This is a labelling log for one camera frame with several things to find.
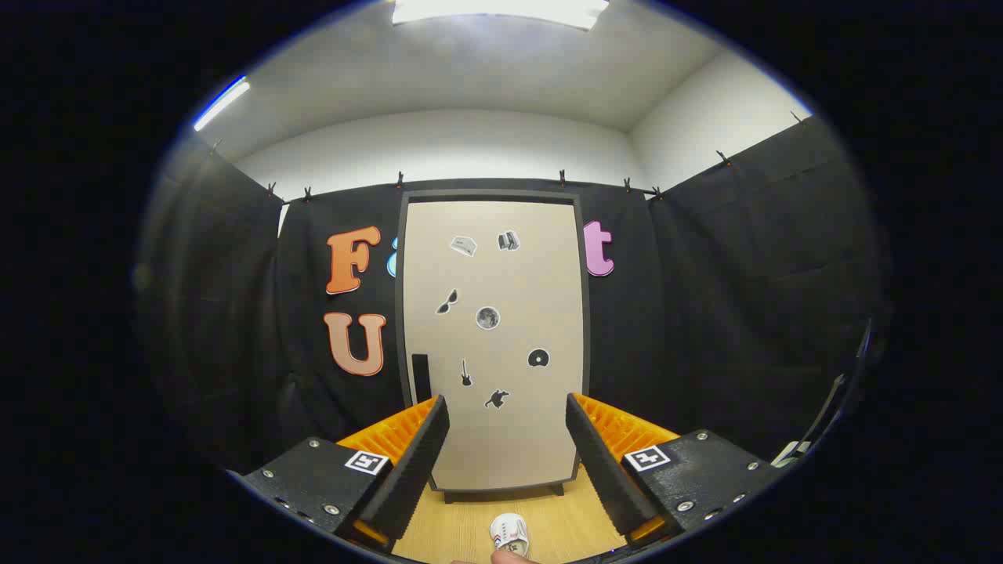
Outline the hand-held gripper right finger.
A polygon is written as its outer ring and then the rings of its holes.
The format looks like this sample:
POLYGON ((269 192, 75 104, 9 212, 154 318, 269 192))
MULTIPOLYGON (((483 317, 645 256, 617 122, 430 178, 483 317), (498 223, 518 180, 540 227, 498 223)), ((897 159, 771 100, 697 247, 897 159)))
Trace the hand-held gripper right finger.
POLYGON ((580 393, 567 394, 566 427, 599 502, 631 548, 723 520, 784 475, 715 432, 680 435, 580 393))

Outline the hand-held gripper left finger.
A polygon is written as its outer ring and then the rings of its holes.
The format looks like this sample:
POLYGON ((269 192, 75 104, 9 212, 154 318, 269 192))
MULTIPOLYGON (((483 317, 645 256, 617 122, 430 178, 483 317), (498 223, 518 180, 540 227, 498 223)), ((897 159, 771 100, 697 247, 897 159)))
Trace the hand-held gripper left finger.
POLYGON ((338 543, 390 553, 404 536, 447 438, 441 394, 330 442, 307 438, 230 477, 250 494, 338 543))

